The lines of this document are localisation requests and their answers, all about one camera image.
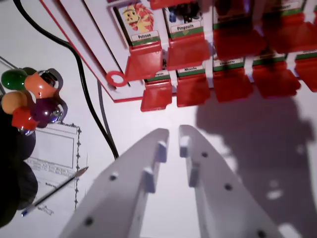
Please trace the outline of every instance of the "cartoon character illustration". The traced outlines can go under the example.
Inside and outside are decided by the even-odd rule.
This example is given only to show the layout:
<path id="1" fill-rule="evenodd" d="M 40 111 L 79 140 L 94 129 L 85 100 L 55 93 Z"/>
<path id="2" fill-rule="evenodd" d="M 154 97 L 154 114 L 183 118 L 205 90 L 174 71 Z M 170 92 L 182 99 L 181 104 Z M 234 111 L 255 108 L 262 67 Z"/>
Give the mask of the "cartoon character illustration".
<path id="1" fill-rule="evenodd" d="M 154 17 L 153 13 L 147 9 L 143 4 L 136 3 L 129 5 L 123 10 L 125 21 L 130 27 L 141 33 L 153 31 Z"/>

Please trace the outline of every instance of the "colored bead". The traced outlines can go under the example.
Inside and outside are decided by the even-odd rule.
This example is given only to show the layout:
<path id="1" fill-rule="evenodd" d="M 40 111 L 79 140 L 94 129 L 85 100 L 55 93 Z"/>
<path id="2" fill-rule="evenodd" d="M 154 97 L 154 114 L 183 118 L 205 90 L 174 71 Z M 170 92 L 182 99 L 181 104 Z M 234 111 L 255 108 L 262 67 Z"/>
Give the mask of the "colored bead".
<path id="1" fill-rule="evenodd" d="M 12 126 L 26 131 L 35 130 L 38 125 L 38 121 L 35 121 L 27 107 L 20 107 L 14 110 L 12 118 Z"/>
<path id="2" fill-rule="evenodd" d="M 41 98 L 31 109 L 31 116 L 34 120 L 49 123 L 57 121 L 61 116 L 58 103 L 53 98 Z"/>
<path id="3" fill-rule="evenodd" d="M 4 87 L 11 90 L 25 89 L 24 82 L 28 75 L 22 69 L 10 69 L 1 76 L 1 82 Z"/>
<path id="4" fill-rule="evenodd" d="M 2 97 L 2 101 L 1 101 L 1 106 L 3 111 L 10 115 L 13 114 L 15 109 L 19 107 L 27 106 L 27 104 L 28 104 L 28 100 L 26 95 L 20 91 L 6 93 Z"/>
<path id="5" fill-rule="evenodd" d="M 57 90 L 46 83 L 37 72 L 27 76 L 25 79 L 25 88 L 31 91 L 36 99 L 51 98 Z"/>

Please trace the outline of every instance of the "character card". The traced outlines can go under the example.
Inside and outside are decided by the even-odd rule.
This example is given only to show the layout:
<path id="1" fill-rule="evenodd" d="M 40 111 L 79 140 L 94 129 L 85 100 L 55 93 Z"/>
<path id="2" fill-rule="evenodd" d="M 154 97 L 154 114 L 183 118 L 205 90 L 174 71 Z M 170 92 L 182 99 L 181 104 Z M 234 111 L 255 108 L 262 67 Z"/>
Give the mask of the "character card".
<path id="1" fill-rule="evenodd" d="M 181 68 L 177 71 L 179 77 L 190 76 L 200 73 L 205 73 L 205 62 L 202 65 L 189 67 L 189 68 Z"/>
<path id="2" fill-rule="evenodd" d="M 132 46 L 159 41 L 159 32 L 151 9 L 140 2 L 131 2 L 116 6 L 113 10 Z"/>
<path id="3" fill-rule="evenodd" d="M 213 28 L 218 29 L 230 21 L 251 21 L 253 5 L 253 0 L 216 0 L 213 7 Z"/>
<path id="4" fill-rule="evenodd" d="M 282 12 L 282 16 L 302 12 L 304 0 L 267 0 L 264 13 Z"/>
<path id="5" fill-rule="evenodd" d="M 204 31 L 203 15 L 197 1 L 166 7 L 164 15 L 172 39 Z"/>
<path id="6" fill-rule="evenodd" d="M 233 68 L 240 68 L 244 66 L 244 57 L 237 59 L 230 59 L 228 61 L 219 60 L 217 54 L 213 56 L 213 70 L 221 71 Z"/>
<path id="7" fill-rule="evenodd" d="M 253 66 L 265 63 L 281 62 L 285 59 L 286 54 L 279 54 L 275 50 L 273 50 L 270 45 L 267 45 L 266 48 L 258 56 L 254 57 Z"/>

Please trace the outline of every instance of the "red bead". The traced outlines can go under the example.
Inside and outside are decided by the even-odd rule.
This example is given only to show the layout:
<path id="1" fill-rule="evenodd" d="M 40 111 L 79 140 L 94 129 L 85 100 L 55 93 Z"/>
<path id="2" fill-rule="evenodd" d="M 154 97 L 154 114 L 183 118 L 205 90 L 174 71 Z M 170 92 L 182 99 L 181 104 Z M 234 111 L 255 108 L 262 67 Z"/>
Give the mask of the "red bead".
<path id="1" fill-rule="evenodd" d="M 35 121 L 27 107 L 20 107 L 14 110 L 12 126 L 24 130 L 35 130 L 38 125 L 38 121 Z"/>

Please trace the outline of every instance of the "green bead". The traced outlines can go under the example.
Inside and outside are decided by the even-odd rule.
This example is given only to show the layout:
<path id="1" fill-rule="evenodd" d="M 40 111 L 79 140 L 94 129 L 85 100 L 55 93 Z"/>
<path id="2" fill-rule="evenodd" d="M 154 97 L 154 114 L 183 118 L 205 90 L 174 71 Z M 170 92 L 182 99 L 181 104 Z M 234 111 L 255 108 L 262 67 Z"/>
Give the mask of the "green bead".
<path id="1" fill-rule="evenodd" d="M 10 69 L 2 74 L 1 82 L 7 89 L 22 90 L 25 89 L 24 81 L 27 76 L 27 73 L 22 69 Z"/>

